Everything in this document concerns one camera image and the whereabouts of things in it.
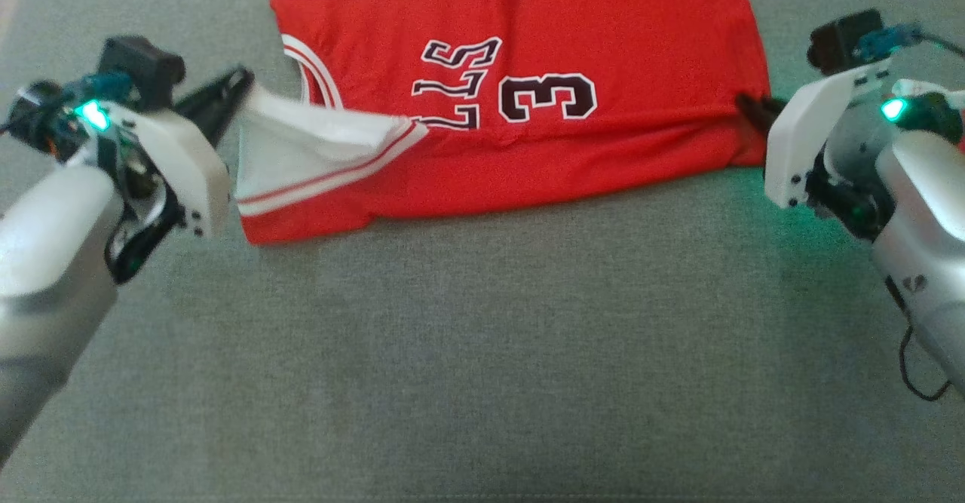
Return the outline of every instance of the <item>green led light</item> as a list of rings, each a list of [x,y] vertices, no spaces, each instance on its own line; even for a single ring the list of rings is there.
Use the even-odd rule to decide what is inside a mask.
[[[106,132],[107,128],[111,127],[111,119],[107,117],[106,112],[100,108],[100,104],[97,103],[96,99],[81,105],[77,109],[73,110],[76,112],[78,117],[83,118],[88,124],[92,125],[97,131]]]
[[[885,115],[889,121],[897,121],[902,117],[902,113],[908,108],[908,102],[902,98],[895,98],[886,101],[881,105],[881,114]]]

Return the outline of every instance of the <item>gray fabric surface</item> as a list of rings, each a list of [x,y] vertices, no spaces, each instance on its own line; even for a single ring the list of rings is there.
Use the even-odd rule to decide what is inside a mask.
[[[779,94],[816,78],[812,28],[869,5],[965,38],[963,0],[752,2]],[[117,32],[183,53],[187,86],[241,62],[299,89],[268,0],[24,0],[0,103],[89,72]],[[963,72],[932,49],[899,59]],[[46,166],[0,143],[0,207]],[[285,248],[237,222],[179,235],[0,501],[965,499],[965,403],[904,389],[903,320],[868,251],[769,205],[760,170]]]

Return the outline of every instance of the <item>black cable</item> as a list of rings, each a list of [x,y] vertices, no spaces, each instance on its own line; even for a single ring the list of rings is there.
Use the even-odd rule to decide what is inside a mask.
[[[908,344],[911,342],[912,333],[914,333],[914,327],[911,324],[908,324],[908,331],[905,332],[905,336],[902,339],[902,346],[900,346],[899,348],[899,368],[902,370],[902,380],[905,383],[905,386],[907,386],[908,389],[911,390],[911,393],[920,397],[921,399],[926,401],[940,400],[942,399],[942,396],[945,395],[945,392],[947,392],[947,390],[951,387],[951,380],[948,380],[947,382],[945,382],[945,384],[943,384],[942,387],[939,388],[938,391],[935,392],[934,394],[930,396],[926,396],[923,393],[921,393],[921,391],[917,389],[914,386],[914,384],[912,384],[910,379],[908,379],[908,369],[907,369],[907,366],[905,365],[904,358],[905,358],[905,349],[908,347]]]
[[[922,32],[921,40],[930,41],[938,45],[939,47],[947,50],[948,52],[955,53],[959,57],[963,57],[963,59],[965,59],[965,49],[955,44],[954,42],[948,41],[948,39],[945,39],[945,37],[942,37],[940,35],[934,35],[934,33]]]

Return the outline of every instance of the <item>white jersey trim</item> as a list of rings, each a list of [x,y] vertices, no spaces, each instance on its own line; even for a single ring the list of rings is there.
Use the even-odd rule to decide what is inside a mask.
[[[385,149],[371,160],[354,167],[346,167],[336,170],[333,173],[317,176],[313,179],[301,181],[299,184],[280,188],[274,192],[268,192],[248,198],[241,198],[237,201],[238,212],[242,216],[256,216],[265,214],[273,210],[279,210],[287,205],[297,204],[300,201],[309,200],[326,192],[331,192],[335,188],[346,186],[358,180],[365,179],[367,176],[376,174],[383,167],[395,160],[401,153],[412,148],[419,143],[428,128],[419,122],[403,122],[399,129],[396,129],[396,139],[388,143]]]
[[[314,53],[309,46],[300,42],[292,35],[282,34],[282,43],[285,45],[285,54],[297,60],[301,64],[302,71],[302,101],[308,101],[308,77],[306,70],[311,73],[321,91],[321,98],[325,107],[332,109],[344,109],[342,105],[342,95],[339,94],[339,87],[335,85],[332,73],[321,62],[321,58]]]

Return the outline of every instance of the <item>white stripe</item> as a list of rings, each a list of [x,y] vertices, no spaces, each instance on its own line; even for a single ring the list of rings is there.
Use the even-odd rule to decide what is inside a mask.
[[[299,72],[302,76],[302,103],[311,103],[311,88],[308,84],[308,68],[305,67],[304,63],[299,63]]]
[[[323,93],[323,97],[325,99],[325,106],[331,107],[334,109],[344,109],[345,106],[342,105],[342,95],[339,94],[339,87],[337,86],[337,84],[335,84],[335,79],[332,77],[332,73],[328,71],[328,68],[325,67],[325,64],[321,62],[321,58],[318,57],[318,55],[315,54],[314,51],[310,49],[309,46],[307,46],[305,43],[300,42],[294,36],[286,35],[286,33],[283,33],[282,43],[286,47],[290,47],[296,51],[299,51],[299,53],[304,55],[305,59],[308,59],[308,62],[306,63],[303,57],[300,57],[299,55],[297,55],[297,53],[290,52],[289,49],[285,49],[285,54],[287,56],[293,57],[293,59],[296,59],[300,63],[305,64],[305,66],[309,67],[309,69],[311,70],[311,73],[314,73],[314,77],[316,78],[316,81],[318,81],[318,87],[321,88],[321,93]],[[328,88],[328,93],[331,93],[332,95],[331,100],[329,100],[329,98],[326,97],[325,88]]]
[[[305,59],[303,59],[299,53],[286,48],[285,55],[296,60],[296,62],[299,63],[299,69],[302,70],[302,101],[311,103],[311,89],[308,86],[309,81],[307,75],[305,74],[307,70],[310,71],[311,77],[314,77],[314,81],[316,84],[318,84],[318,91],[321,93],[321,104],[323,104],[324,107],[331,108],[332,99],[328,95],[329,91],[325,90],[325,80],[323,77],[321,77],[321,73],[319,73],[310,63],[305,62]]]
[[[428,128],[423,124],[415,124],[415,128],[409,132],[409,135],[397,141],[395,145],[392,146],[392,149],[389,149],[389,152],[372,160],[372,162],[369,162],[364,167],[359,167],[359,169],[352,170],[352,172],[349,173],[339,174],[338,176],[332,177],[332,179],[323,180],[297,190],[279,194],[276,197],[268,198],[268,200],[251,201],[251,203],[239,201],[237,204],[238,212],[241,213],[242,216],[265,214],[266,212],[279,210],[287,205],[297,204],[299,201],[309,200],[309,198],[316,197],[325,192],[331,192],[335,190],[335,188],[340,188],[355,181],[365,179],[365,177],[377,173],[399,157],[401,153],[406,152],[406,150],[412,148],[416,143],[419,143],[427,133]]]

